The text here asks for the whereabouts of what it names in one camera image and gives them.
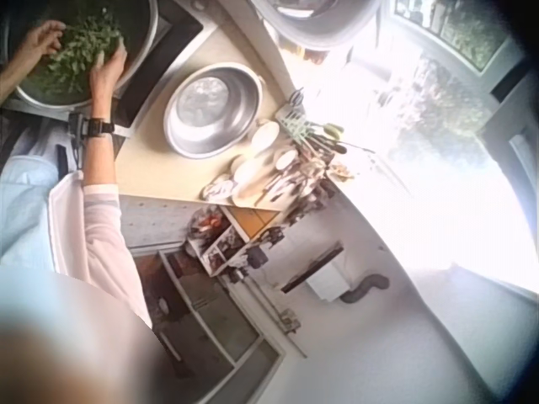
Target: watch strap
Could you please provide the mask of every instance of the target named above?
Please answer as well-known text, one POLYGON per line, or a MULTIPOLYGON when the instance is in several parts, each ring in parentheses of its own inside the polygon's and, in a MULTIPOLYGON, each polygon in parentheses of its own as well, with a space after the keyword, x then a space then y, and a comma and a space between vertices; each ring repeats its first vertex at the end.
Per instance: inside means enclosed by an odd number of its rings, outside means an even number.
POLYGON ((88 137, 103 137, 106 133, 115 133, 115 124, 97 118, 88 120, 88 137))

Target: white wall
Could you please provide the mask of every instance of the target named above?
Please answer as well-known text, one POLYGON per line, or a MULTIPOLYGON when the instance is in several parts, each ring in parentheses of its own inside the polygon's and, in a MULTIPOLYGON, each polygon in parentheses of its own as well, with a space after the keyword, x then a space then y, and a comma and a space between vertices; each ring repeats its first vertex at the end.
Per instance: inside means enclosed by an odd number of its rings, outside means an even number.
POLYGON ((414 283, 488 387, 507 396, 536 349, 536 298, 458 267, 416 272, 414 283))
MULTIPOLYGON (((465 403, 490 402, 485 384, 462 351, 419 298, 391 254, 380 251, 376 233, 338 195, 327 210, 308 216, 268 252, 264 270, 252 275, 280 308, 291 308, 302 327, 294 340, 301 359, 267 320, 265 330, 290 354, 259 402, 284 403, 465 403), (353 305, 321 302, 306 285, 288 295, 285 283, 335 241, 345 251, 336 260, 353 286, 368 273, 384 274, 388 290, 372 290, 353 305)), ((264 318, 239 285, 244 306, 264 318)))

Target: metal bowl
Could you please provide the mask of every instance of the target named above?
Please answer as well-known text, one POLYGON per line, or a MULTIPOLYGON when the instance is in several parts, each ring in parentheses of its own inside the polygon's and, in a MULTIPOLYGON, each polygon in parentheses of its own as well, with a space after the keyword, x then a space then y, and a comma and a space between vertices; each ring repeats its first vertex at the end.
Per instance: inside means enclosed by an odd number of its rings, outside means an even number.
MULTIPOLYGON (((122 87, 140 67, 146 58, 157 32, 158 7, 157 0, 85 0, 82 3, 65 2, 64 0, 19 0, 16 7, 2 18, 2 57, 5 61, 13 57, 14 52, 33 28, 36 21, 44 19, 59 19, 64 22, 72 20, 81 9, 81 4, 92 8, 103 6, 112 8, 119 21, 121 32, 128 41, 127 61, 125 70, 116 83, 115 88, 122 87)), ((22 82, 15 89, 16 94, 26 103, 42 109, 71 110, 90 104, 91 94, 77 97, 61 94, 58 99, 47 99, 37 88, 27 82, 22 82)))
POLYGON ((262 103, 262 84, 249 68, 217 63, 189 76, 164 115, 168 144, 188 158, 208 158, 244 138, 262 103))

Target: beige countertop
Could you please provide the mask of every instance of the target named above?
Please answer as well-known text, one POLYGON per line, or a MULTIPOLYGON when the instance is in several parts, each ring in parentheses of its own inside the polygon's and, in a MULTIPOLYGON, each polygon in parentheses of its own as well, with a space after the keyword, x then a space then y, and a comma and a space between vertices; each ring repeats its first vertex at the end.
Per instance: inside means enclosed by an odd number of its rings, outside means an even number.
MULTIPOLYGON (((163 115, 173 91, 193 72, 223 61, 249 66, 264 79, 265 88, 259 119, 272 118, 285 102, 274 78, 264 67, 253 47, 237 26, 230 19, 225 19, 178 70, 158 95, 137 131, 122 146, 116 159, 116 175, 121 194, 203 202, 200 200, 202 188, 218 175, 225 173, 234 157, 247 151, 248 143, 244 140, 219 156, 191 160, 174 152, 165 140, 163 115)), ((257 208, 279 209, 264 201, 257 208)))

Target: pot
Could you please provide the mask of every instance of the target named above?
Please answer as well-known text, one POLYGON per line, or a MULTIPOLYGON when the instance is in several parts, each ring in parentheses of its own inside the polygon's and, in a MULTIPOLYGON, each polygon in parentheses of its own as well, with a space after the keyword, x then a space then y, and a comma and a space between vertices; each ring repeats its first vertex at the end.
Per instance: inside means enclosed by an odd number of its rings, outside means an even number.
MULTIPOLYGON (((15 6, 11 7, 3 21, 2 48, 5 61, 11 59, 26 33, 47 19, 70 24, 81 10, 89 12, 90 9, 103 7, 111 9, 125 37, 128 54, 124 73, 116 88, 124 85, 142 64, 157 30, 157 0, 19 0, 14 3, 15 6)), ((22 82, 15 92, 26 103, 42 109, 72 110, 91 101, 90 94, 45 96, 27 81, 22 82)))

